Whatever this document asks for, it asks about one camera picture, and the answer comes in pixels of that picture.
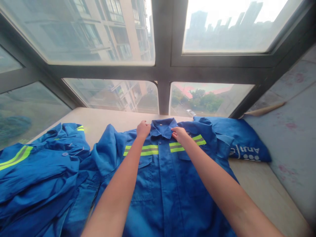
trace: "shirt pocket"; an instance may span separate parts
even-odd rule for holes
[[[141,156],[131,202],[152,200],[152,155]]]
[[[178,152],[180,162],[180,178],[190,197],[205,195],[207,190],[198,175],[190,157],[185,151]]]

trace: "hand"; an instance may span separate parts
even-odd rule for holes
[[[183,145],[183,142],[186,140],[191,139],[191,137],[187,134],[184,128],[181,127],[174,127],[171,129],[173,131],[172,136],[179,142],[181,145]]]
[[[150,133],[151,125],[146,123],[146,120],[141,121],[141,123],[137,126],[136,133],[137,137],[144,138],[148,136]]]

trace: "sky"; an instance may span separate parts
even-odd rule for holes
[[[190,27],[191,14],[197,11],[207,12],[207,19],[205,27],[212,24],[216,26],[217,21],[222,19],[222,25],[225,25],[228,18],[231,16],[232,20],[229,27],[236,24],[236,21],[241,12],[246,12],[250,2],[254,0],[189,0],[188,12],[186,19],[186,29]],[[262,9],[255,22],[274,21],[287,0],[258,0],[256,2],[263,2]]]
[[[149,22],[149,17],[152,15],[151,11],[151,0],[146,0],[146,25],[148,27],[148,32],[150,32],[150,22]]]

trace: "grey metal frame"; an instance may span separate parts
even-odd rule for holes
[[[4,85],[0,93],[40,80],[75,108],[86,105],[61,78],[157,81],[159,112],[167,115],[171,82],[253,84],[255,87],[231,115],[238,118],[315,43],[316,4],[306,0],[268,55],[181,56],[187,2],[152,0],[156,52],[153,67],[47,65],[0,16],[0,44],[25,66],[0,74]]]

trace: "wall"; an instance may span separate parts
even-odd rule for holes
[[[310,225],[316,217],[316,45],[250,109],[286,101],[261,117],[246,116],[272,156],[271,169]]]

